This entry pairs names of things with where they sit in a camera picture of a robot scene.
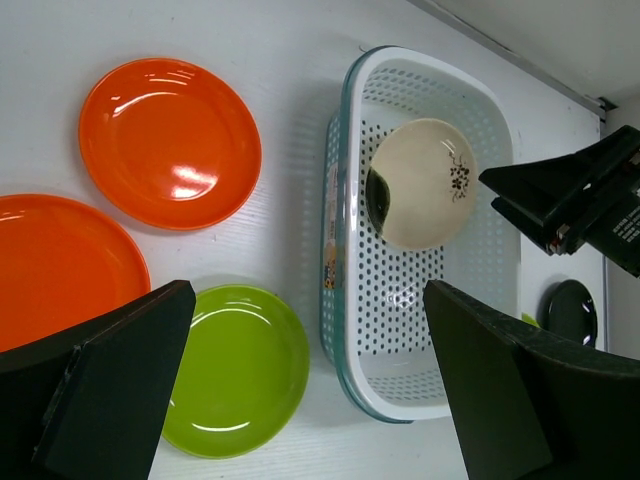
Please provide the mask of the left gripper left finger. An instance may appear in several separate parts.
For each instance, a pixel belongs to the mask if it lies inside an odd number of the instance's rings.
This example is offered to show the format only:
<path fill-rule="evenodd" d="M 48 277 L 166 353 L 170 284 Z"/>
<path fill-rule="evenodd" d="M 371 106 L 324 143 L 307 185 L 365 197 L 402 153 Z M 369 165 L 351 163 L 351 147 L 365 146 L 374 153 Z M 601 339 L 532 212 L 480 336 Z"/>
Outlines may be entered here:
<path fill-rule="evenodd" d="M 195 303 L 174 280 L 2 352 L 2 478 L 147 478 Z"/>

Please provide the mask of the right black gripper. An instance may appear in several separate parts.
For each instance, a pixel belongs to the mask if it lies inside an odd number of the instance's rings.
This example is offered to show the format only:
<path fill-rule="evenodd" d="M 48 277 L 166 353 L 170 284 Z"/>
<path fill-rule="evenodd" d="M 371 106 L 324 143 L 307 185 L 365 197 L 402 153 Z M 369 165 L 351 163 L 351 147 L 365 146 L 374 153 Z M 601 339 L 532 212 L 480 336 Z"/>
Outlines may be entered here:
<path fill-rule="evenodd" d="M 546 254 L 588 243 L 637 278 L 638 151 L 639 130 L 625 125 L 572 154 L 490 168 L 479 180 L 500 196 L 491 206 Z"/>

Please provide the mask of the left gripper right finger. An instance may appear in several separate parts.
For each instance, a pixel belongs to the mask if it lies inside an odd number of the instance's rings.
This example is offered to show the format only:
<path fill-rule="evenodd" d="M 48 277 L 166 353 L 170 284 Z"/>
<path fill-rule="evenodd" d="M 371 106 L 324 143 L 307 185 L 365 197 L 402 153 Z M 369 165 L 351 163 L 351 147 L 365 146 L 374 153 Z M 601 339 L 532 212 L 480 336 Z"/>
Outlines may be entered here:
<path fill-rule="evenodd" d="M 423 302 L 469 478 L 638 478 L 638 361 L 441 280 L 427 283 Z"/>

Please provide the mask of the green plate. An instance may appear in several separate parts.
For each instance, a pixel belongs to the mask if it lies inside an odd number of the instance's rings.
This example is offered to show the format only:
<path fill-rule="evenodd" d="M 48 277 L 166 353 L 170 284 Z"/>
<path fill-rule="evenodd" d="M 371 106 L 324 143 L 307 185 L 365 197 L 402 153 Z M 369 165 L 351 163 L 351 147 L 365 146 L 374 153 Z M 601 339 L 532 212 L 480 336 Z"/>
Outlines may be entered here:
<path fill-rule="evenodd" d="M 309 372 L 305 329 L 280 297 L 241 284 L 203 290 L 162 436 L 201 458 L 247 454 L 293 417 Z"/>
<path fill-rule="evenodd" d="M 537 322 L 537 321 L 536 321 L 536 320 L 535 320 L 531 315 L 528 315 L 528 314 L 526 314 L 526 313 L 523 313 L 523 314 L 521 315 L 521 320 L 522 320 L 523 322 L 525 322 L 525 323 L 527 323 L 527 324 L 531 325 L 531 326 L 536 327 L 536 328 L 539 328 L 539 327 L 540 327 L 539 323 L 538 323 L 538 322 Z"/>

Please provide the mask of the black plate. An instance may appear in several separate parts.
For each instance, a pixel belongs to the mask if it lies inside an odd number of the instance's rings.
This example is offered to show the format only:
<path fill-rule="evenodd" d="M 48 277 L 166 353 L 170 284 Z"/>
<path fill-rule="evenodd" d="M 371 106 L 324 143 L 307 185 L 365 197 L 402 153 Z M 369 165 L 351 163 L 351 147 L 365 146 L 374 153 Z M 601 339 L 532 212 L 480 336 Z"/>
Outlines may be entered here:
<path fill-rule="evenodd" d="M 578 280 L 552 284 L 542 296 L 538 313 L 543 329 L 583 346 L 596 346 L 595 303 L 589 290 Z"/>

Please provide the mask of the cream floral plate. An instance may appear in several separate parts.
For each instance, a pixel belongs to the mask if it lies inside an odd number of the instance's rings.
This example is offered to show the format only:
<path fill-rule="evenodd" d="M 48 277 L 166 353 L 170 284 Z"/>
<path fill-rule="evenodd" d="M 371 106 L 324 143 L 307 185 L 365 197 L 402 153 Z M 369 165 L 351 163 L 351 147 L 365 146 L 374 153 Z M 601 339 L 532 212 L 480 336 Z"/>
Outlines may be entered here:
<path fill-rule="evenodd" d="M 366 176 L 369 218 L 381 239 L 402 250 L 444 245 L 475 208 L 478 168 L 464 135 L 422 118 L 393 130 Z"/>

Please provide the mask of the orange plate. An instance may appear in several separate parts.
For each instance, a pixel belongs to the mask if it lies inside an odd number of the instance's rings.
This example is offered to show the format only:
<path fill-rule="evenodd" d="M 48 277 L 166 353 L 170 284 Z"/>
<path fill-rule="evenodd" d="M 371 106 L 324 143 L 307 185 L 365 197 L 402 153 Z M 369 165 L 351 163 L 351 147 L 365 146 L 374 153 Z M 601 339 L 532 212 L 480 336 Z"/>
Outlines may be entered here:
<path fill-rule="evenodd" d="M 2 350 L 108 313 L 150 289 L 138 246 L 106 214 L 54 195 L 2 197 Z"/>
<path fill-rule="evenodd" d="M 206 69 L 142 58 L 105 74 L 78 119 L 100 192 L 147 225 L 192 231 L 235 214 L 261 171 L 259 130 L 242 98 Z"/>

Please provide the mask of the white perforated plastic bin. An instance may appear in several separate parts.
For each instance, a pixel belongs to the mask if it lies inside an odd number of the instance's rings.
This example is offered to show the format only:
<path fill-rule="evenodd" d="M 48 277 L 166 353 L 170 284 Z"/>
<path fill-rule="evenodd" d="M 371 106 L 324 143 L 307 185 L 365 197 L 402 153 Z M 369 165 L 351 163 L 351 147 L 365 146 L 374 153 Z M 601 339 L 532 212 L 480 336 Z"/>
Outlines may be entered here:
<path fill-rule="evenodd" d="M 497 98 L 461 70 L 395 46 L 349 68 L 326 137 L 320 338 L 370 417 L 450 412 L 423 304 L 430 281 L 518 312 L 520 237 L 478 183 L 512 161 Z"/>

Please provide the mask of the aluminium rail back edge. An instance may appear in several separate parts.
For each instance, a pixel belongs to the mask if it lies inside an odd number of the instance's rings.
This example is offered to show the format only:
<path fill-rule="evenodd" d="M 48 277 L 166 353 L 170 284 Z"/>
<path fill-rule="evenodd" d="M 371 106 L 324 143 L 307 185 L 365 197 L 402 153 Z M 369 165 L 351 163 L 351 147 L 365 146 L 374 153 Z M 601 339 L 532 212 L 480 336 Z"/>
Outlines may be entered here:
<path fill-rule="evenodd" d="M 612 106 L 612 103 L 609 100 L 596 99 L 586 94 L 579 93 L 566 83 L 563 83 L 553 75 L 549 74 L 540 66 L 528 60 L 523 55 L 472 26 L 470 23 L 455 15 L 436 1 L 411 0 L 410 3 L 572 101 L 578 103 L 592 113 L 595 113 L 602 123 L 606 122 L 608 108 Z"/>

